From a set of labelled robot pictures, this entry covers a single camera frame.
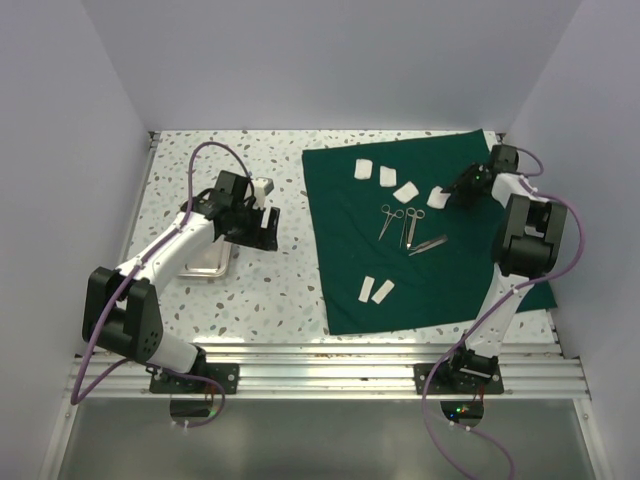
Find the green cloth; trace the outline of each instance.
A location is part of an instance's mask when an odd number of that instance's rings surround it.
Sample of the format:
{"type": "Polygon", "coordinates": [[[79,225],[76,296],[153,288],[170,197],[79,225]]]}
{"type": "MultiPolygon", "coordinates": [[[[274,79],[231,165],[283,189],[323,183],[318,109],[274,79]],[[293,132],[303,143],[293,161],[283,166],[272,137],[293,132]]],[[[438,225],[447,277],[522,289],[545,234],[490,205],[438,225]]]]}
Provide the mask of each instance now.
{"type": "MultiPolygon", "coordinates": [[[[302,154],[316,236],[320,280],[332,335],[429,327],[474,319],[491,283],[490,250],[504,210],[491,197],[470,210],[426,205],[436,185],[450,185],[489,151],[482,131],[387,143],[355,145],[302,154]],[[358,158],[373,161],[369,180],[354,178],[358,158]],[[420,194],[406,205],[380,186],[380,166],[397,170],[397,185],[411,181],[420,194]],[[398,247],[403,220],[393,219],[378,236],[391,210],[420,208],[414,245],[446,234],[448,242],[409,257],[398,247]],[[365,275],[375,278],[372,294],[389,279],[395,288],[377,305],[358,301],[365,275]]],[[[535,286],[520,311],[555,307],[548,284],[535,286]]]]}

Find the white wall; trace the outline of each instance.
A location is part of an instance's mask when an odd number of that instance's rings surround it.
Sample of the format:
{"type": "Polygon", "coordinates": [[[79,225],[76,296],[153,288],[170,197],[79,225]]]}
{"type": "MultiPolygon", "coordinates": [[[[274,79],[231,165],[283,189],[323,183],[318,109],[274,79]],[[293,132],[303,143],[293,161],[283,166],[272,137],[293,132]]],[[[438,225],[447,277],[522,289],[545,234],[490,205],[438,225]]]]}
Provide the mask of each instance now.
{"type": "Polygon", "coordinates": [[[639,21],[637,0],[585,0],[509,134],[584,217],[587,250],[556,284],[556,319],[620,479],[640,476],[639,21]]]}
{"type": "Polygon", "coordinates": [[[146,133],[78,0],[0,7],[0,478],[35,478],[146,133]]]}
{"type": "Polygon", "coordinates": [[[580,0],[83,0],[150,129],[515,118],[580,0]]]}

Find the white gauze pad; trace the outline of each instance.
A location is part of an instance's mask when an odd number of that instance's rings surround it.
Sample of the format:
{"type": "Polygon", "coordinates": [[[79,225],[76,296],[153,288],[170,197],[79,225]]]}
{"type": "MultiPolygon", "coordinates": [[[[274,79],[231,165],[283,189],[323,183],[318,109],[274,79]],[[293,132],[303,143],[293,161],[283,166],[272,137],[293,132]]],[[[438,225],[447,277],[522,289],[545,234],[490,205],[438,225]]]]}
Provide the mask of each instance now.
{"type": "Polygon", "coordinates": [[[369,301],[369,295],[371,294],[371,289],[373,288],[374,279],[372,277],[364,277],[364,282],[362,282],[362,289],[360,290],[360,296],[358,300],[363,303],[367,303],[369,301]]]}
{"type": "Polygon", "coordinates": [[[396,186],[396,169],[380,166],[380,186],[395,187],[396,186]]]}
{"type": "Polygon", "coordinates": [[[407,203],[417,197],[419,193],[420,192],[418,192],[418,189],[413,183],[407,182],[398,190],[393,192],[393,196],[396,197],[400,202],[407,203]]]}
{"type": "Polygon", "coordinates": [[[393,287],[395,287],[395,284],[391,280],[385,281],[378,291],[373,294],[371,300],[379,304],[387,295],[389,295],[389,292],[393,290],[393,287]]]}
{"type": "Polygon", "coordinates": [[[431,208],[442,210],[450,196],[450,193],[442,193],[442,187],[433,187],[427,199],[427,205],[431,208]]]}
{"type": "Polygon", "coordinates": [[[356,173],[354,177],[358,180],[368,180],[371,178],[371,171],[373,170],[373,162],[366,158],[359,158],[356,160],[356,173]]]}

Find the speckled tabletop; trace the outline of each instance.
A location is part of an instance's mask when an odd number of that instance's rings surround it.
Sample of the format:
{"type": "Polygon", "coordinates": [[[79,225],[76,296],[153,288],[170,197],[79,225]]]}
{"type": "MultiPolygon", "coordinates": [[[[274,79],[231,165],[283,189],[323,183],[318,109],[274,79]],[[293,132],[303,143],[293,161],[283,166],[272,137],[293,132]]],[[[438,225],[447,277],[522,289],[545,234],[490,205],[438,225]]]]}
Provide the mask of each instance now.
{"type": "MultiPolygon", "coordinates": [[[[165,329],[189,342],[278,344],[454,343],[471,322],[389,333],[328,335],[316,244],[302,171],[302,151],[357,143],[402,140],[456,132],[425,131],[164,131],[151,166],[129,255],[169,226],[186,200],[187,165],[193,149],[214,139],[245,159],[253,176],[269,177],[268,203],[281,208],[279,250],[234,246],[227,275],[219,279],[175,278],[160,297],[165,329]]],[[[485,134],[489,146],[493,133],[485,134]]],[[[194,192],[215,184],[221,169],[239,172],[221,149],[203,150],[195,164],[194,192]]],[[[546,311],[520,313],[505,342],[555,343],[546,311]]]]}

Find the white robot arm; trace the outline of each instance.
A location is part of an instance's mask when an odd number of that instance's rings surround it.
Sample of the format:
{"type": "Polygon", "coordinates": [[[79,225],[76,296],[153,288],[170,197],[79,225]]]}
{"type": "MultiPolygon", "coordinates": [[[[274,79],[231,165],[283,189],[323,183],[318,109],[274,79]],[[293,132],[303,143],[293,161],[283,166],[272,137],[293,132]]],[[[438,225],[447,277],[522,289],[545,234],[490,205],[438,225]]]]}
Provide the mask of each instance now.
{"type": "Polygon", "coordinates": [[[264,208],[273,190],[269,179],[250,180],[222,171],[216,186],[192,199],[142,252],[117,268],[96,269],[89,278],[82,335],[89,341],[108,299],[125,278],[131,282],[111,309],[97,345],[143,365],[181,374],[202,375],[201,349],[164,331],[158,296],[187,261],[215,241],[275,251],[280,211],[264,208]]]}
{"type": "Polygon", "coordinates": [[[479,197],[490,194],[505,208],[491,251],[493,278],[476,321],[484,318],[509,290],[514,294],[466,338],[434,379],[434,384],[444,383],[461,393],[473,393],[495,378],[504,335],[532,285],[518,290],[515,287],[547,274],[560,248],[566,207],[537,196],[528,179],[517,173],[517,167],[515,147],[496,145],[487,164],[471,165],[446,189],[436,187],[427,202],[435,208],[444,208],[447,203],[470,207],[479,197]]]}

